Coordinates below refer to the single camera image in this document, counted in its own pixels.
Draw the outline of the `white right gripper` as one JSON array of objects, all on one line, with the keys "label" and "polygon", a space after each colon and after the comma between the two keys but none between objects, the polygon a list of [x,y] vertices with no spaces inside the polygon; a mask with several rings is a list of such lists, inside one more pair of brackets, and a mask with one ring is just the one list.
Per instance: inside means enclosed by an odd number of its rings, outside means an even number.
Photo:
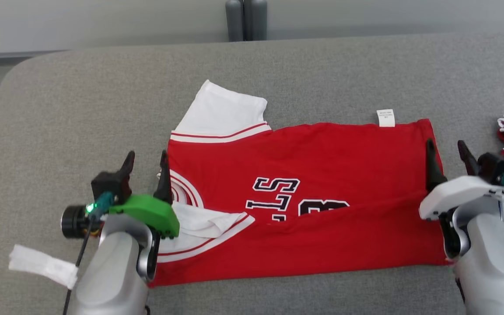
[{"label": "white right gripper", "polygon": [[457,141],[458,153],[468,175],[448,181],[442,171],[434,140],[426,141],[425,186],[428,195],[419,207],[420,218],[438,220],[439,215],[459,206],[476,204],[477,213],[497,213],[504,221],[504,187],[477,177],[480,166],[463,140]]}]

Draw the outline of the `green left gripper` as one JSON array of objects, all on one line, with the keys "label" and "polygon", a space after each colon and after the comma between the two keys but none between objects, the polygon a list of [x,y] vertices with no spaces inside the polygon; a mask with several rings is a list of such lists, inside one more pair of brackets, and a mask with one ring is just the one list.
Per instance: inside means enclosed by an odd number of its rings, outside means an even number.
[{"label": "green left gripper", "polygon": [[[130,151],[119,169],[121,180],[130,176],[134,162],[135,151]],[[108,213],[110,215],[126,214],[160,232],[162,238],[174,239],[179,236],[180,222],[172,207],[172,183],[166,150],[162,151],[159,164],[158,184],[154,196],[131,195],[122,205],[110,207]]]}]

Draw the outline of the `red jersey with white sleeves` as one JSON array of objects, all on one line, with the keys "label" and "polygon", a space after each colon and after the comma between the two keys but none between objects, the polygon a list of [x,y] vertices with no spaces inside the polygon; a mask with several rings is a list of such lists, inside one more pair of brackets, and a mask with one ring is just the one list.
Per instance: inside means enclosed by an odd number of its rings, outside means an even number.
[{"label": "red jersey with white sleeves", "polygon": [[273,130],[266,108],[207,80],[172,130],[180,233],[151,287],[448,263],[439,223],[419,215],[428,119]]}]

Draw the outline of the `white tape tag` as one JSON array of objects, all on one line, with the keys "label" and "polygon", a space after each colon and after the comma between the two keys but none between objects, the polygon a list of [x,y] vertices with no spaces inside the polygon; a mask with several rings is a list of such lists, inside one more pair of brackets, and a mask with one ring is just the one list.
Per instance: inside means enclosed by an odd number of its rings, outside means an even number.
[{"label": "white tape tag", "polygon": [[9,259],[9,270],[40,275],[68,289],[76,285],[79,267],[74,263],[22,245],[14,245]]}]

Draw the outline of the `grey partition post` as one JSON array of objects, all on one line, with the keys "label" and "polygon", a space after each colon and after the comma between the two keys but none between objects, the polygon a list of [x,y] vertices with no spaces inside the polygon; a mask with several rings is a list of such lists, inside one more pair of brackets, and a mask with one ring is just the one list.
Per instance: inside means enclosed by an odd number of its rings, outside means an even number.
[{"label": "grey partition post", "polygon": [[267,40],[267,0],[243,0],[244,40]]},{"label": "grey partition post", "polygon": [[244,37],[244,6],[242,0],[225,2],[227,35],[229,42],[242,42]]}]

